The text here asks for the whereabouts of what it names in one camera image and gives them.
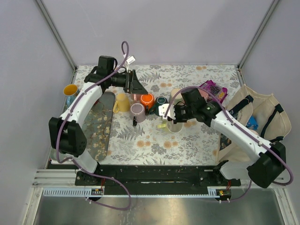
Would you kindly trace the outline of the light green faceted mug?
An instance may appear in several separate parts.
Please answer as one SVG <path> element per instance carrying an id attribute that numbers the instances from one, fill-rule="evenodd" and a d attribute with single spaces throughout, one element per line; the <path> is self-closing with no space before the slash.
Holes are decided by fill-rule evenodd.
<path id="1" fill-rule="evenodd" d="M 158 129 L 162 129 L 169 133 L 179 133 L 183 128 L 183 123 L 174 124 L 172 121 L 163 121 L 162 123 L 157 125 Z"/>

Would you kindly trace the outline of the blue floral mug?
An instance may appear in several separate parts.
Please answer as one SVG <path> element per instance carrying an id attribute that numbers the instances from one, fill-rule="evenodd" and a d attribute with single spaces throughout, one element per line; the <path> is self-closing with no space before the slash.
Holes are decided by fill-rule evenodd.
<path id="1" fill-rule="evenodd" d="M 73 103 L 75 98 L 78 96 L 79 92 L 80 92 L 79 88 L 75 84 L 69 84 L 64 88 L 63 93 L 67 97 L 66 99 L 67 107 L 70 107 L 70 105 Z"/>

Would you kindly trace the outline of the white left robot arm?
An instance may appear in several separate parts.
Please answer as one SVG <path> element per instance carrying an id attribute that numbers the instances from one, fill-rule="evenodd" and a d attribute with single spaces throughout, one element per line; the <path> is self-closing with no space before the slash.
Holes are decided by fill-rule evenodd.
<path id="1" fill-rule="evenodd" d="M 100 56 L 98 65 L 85 77 L 84 84 L 72 104 L 60 117 L 49 120 L 51 146 L 57 153 L 73 160 L 86 173 L 85 179 L 91 185 L 100 183 L 102 174 L 96 170 L 99 163 L 86 149 L 87 138 L 82 131 L 82 125 L 92 106 L 111 86 L 121 87 L 125 93 L 147 94 L 135 70 L 120 73 L 115 66 L 115 58 Z"/>

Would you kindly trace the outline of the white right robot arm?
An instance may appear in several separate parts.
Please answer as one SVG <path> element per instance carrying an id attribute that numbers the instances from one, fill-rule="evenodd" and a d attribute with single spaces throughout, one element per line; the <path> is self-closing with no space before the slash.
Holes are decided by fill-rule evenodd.
<path id="1" fill-rule="evenodd" d="M 231 179 L 251 180 L 256 185 L 267 188 L 276 183 L 275 179 L 288 168 L 285 146 L 280 142 L 270 142 L 255 135 L 239 123 L 217 101 L 207 103 L 199 93 L 199 87 L 185 87 L 181 94 L 184 105 L 169 105 L 165 113 L 175 122 L 196 119 L 208 127 L 224 134 L 237 144 L 250 158 L 250 162 L 225 161 L 213 174 L 214 182 L 220 186 Z"/>

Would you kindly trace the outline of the light pink ribbed mug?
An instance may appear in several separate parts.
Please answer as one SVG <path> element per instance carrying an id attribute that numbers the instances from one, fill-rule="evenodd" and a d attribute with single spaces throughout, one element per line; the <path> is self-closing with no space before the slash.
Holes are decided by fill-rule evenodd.
<path id="1" fill-rule="evenodd" d="M 132 100 L 136 103 L 140 101 L 140 94 L 132 94 Z"/>

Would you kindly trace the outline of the cream floral mug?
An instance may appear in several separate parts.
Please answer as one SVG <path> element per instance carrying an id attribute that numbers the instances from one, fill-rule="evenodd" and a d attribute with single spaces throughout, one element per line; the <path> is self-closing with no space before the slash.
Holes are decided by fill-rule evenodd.
<path id="1" fill-rule="evenodd" d="M 171 93 L 170 93 L 170 97 L 169 97 L 169 102 L 173 99 L 173 97 L 175 96 L 175 94 L 177 93 L 177 92 L 179 92 L 180 91 L 180 88 L 175 88 L 175 89 L 173 89 L 172 91 L 171 91 Z M 175 99 L 172 101 L 172 104 L 173 105 L 176 105 L 177 103 L 179 103 L 180 105 L 183 105 L 183 103 L 184 103 L 184 100 L 183 100 L 183 97 L 182 97 L 182 95 L 179 93 L 176 97 L 175 97 Z"/>

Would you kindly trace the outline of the orange mug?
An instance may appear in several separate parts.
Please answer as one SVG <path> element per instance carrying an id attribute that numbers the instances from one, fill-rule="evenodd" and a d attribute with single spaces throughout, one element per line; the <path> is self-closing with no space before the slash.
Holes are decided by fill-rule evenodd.
<path id="1" fill-rule="evenodd" d="M 149 93 L 149 94 L 141 95 L 140 102 L 144 106 L 145 111 L 149 112 L 150 109 L 154 106 L 155 99 L 153 94 Z"/>

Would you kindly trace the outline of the lilac mug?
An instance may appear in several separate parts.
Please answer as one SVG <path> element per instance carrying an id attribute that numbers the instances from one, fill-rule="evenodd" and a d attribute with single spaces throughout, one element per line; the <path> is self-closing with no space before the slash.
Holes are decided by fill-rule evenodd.
<path id="1" fill-rule="evenodd" d="M 134 103 L 130 107 L 130 118 L 132 119 L 132 125 L 137 126 L 138 123 L 142 123 L 146 119 L 145 108 L 141 103 Z"/>

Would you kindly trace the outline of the yellow mug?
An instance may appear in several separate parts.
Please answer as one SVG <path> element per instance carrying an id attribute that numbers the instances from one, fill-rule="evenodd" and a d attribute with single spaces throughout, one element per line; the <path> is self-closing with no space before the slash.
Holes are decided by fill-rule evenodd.
<path id="1" fill-rule="evenodd" d="M 130 110 L 129 99 L 125 93 L 117 94 L 113 107 L 113 113 L 128 112 Z"/>

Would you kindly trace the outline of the dark teal mug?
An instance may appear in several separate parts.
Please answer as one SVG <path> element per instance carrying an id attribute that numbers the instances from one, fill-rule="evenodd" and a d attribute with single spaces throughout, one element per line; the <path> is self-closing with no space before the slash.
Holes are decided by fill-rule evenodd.
<path id="1" fill-rule="evenodd" d="M 159 109 L 158 107 L 163 105 L 163 104 L 167 104 L 168 101 L 165 97 L 163 96 L 159 96 L 155 99 L 154 101 L 154 105 L 149 109 L 149 114 L 155 114 L 156 116 L 159 116 Z"/>

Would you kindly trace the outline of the pink floral mug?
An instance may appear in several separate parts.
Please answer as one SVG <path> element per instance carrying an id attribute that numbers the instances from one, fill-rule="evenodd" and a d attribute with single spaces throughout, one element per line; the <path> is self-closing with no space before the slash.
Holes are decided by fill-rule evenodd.
<path id="1" fill-rule="evenodd" d="M 199 90 L 199 93 L 201 94 L 201 96 L 205 99 L 205 101 L 208 101 L 208 97 L 209 97 L 209 94 L 204 91 L 204 90 Z"/>

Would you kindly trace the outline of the pink mug inside bag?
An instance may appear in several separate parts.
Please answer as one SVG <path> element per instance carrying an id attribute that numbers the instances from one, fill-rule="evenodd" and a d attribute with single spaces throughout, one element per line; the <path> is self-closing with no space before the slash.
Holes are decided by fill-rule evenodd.
<path id="1" fill-rule="evenodd" d="M 259 134 L 258 134 L 255 130 L 250 130 L 250 131 L 252 132 L 253 136 L 254 136 L 256 139 L 260 138 Z"/>

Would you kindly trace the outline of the green floral tray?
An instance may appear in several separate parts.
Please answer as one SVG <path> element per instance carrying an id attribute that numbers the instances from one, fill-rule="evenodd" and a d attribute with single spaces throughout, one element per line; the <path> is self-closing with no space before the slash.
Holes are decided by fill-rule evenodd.
<path id="1" fill-rule="evenodd" d="M 87 138 L 87 150 L 98 162 L 107 156 L 114 103 L 115 94 L 106 91 L 92 106 L 82 126 Z"/>

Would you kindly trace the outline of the blue packet inside bag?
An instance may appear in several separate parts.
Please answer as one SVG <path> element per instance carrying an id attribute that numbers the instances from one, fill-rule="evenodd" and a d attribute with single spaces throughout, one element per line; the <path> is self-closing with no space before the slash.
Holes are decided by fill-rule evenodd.
<path id="1" fill-rule="evenodd" d="M 246 127 L 251 130 L 257 130 L 258 124 L 254 116 L 251 116 L 246 123 Z"/>

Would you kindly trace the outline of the cream canvas tote bag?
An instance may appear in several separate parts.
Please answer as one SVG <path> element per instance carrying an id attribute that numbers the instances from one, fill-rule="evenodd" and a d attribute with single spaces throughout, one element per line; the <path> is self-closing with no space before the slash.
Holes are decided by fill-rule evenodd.
<path id="1" fill-rule="evenodd" d="M 256 132 L 272 143 L 283 140 L 292 128 L 287 113 L 273 94 L 259 94 L 246 85 L 237 91 L 226 109 L 244 126 L 254 116 L 258 124 Z M 250 158 L 237 144 L 221 134 L 219 147 L 215 150 L 215 161 L 224 160 L 247 162 Z"/>

